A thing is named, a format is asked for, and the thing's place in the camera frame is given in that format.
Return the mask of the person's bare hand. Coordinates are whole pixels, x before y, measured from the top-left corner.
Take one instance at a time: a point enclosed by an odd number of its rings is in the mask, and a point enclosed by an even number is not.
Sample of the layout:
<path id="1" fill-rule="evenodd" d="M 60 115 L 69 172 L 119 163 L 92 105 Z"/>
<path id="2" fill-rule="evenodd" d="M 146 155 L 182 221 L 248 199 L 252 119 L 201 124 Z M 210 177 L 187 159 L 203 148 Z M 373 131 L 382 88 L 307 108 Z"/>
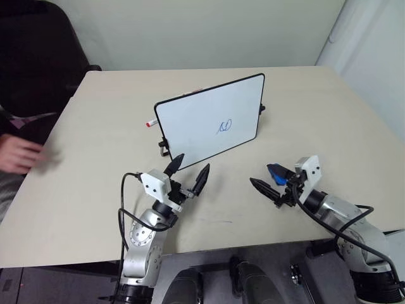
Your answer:
<path id="1" fill-rule="evenodd" d="M 1 135 L 1 171 L 10 174 L 27 174 L 37 162 L 43 160 L 40 144 L 12 136 Z"/>

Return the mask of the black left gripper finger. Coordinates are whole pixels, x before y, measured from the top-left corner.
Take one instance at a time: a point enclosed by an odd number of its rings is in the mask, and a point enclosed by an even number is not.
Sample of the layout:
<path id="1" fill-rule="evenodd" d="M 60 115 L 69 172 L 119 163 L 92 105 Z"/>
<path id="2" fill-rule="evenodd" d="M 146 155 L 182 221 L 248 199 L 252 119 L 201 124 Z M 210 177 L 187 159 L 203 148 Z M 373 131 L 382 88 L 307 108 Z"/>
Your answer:
<path id="1" fill-rule="evenodd" d="M 199 175 L 196 178 L 196 183 L 194 187 L 189 191 L 191 193 L 191 198 L 195 196 L 199 196 L 202 190 L 204 189 L 208 176 L 209 176 L 209 171 L 210 171 L 210 164 L 208 163 L 199 173 Z"/>
<path id="2" fill-rule="evenodd" d="M 173 175 L 175 174 L 182 164 L 182 160 L 184 158 L 184 154 L 179 154 L 178 156 L 174 157 L 174 159 L 169 163 L 169 165 L 163 171 L 166 175 Z"/>

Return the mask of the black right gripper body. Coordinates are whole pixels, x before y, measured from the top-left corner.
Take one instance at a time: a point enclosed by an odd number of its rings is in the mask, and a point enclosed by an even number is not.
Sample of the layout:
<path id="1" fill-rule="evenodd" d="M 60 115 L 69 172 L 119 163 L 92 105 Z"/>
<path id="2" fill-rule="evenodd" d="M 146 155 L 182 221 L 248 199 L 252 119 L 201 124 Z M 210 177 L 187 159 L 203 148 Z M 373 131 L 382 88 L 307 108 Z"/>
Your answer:
<path id="1" fill-rule="evenodd" d="M 296 205 L 296 199 L 292 191 L 294 186 L 296 187 L 297 197 L 299 197 L 304 187 L 304 176 L 302 174 L 291 175 L 288 179 L 285 179 L 284 193 L 275 202 L 277 208 L 280 208 L 282 205 L 289 207 Z"/>

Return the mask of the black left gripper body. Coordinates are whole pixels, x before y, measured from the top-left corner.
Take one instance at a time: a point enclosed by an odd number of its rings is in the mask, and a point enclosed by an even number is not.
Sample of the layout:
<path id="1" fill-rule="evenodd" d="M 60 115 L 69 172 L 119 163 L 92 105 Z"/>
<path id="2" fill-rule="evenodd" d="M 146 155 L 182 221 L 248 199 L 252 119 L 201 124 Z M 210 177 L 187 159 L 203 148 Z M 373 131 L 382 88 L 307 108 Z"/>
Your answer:
<path id="1" fill-rule="evenodd" d="M 170 180 L 170 185 L 171 185 L 171 191 L 168 194 L 168 198 L 170 201 L 181 205 L 183 204 L 187 199 L 192 199 L 195 194 L 188 189 L 183 189 L 181 183 Z"/>

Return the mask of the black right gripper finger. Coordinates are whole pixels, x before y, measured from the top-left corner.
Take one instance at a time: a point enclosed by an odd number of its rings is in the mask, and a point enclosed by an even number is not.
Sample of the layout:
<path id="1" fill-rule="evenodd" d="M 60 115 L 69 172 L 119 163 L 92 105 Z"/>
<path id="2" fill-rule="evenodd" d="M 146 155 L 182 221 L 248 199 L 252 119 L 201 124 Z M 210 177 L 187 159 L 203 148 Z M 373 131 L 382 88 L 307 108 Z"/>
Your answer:
<path id="1" fill-rule="evenodd" d="M 296 175 L 295 172 L 285 167 L 280 167 L 278 169 L 278 176 L 280 183 L 286 183 L 289 179 L 293 178 L 295 175 Z"/>
<path id="2" fill-rule="evenodd" d="M 253 187 L 259 191 L 262 195 L 269 198 L 275 205 L 280 204 L 280 193 L 272 188 L 269 184 L 264 182 L 263 180 L 256 179 L 253 177 L 249 178 Z"/>

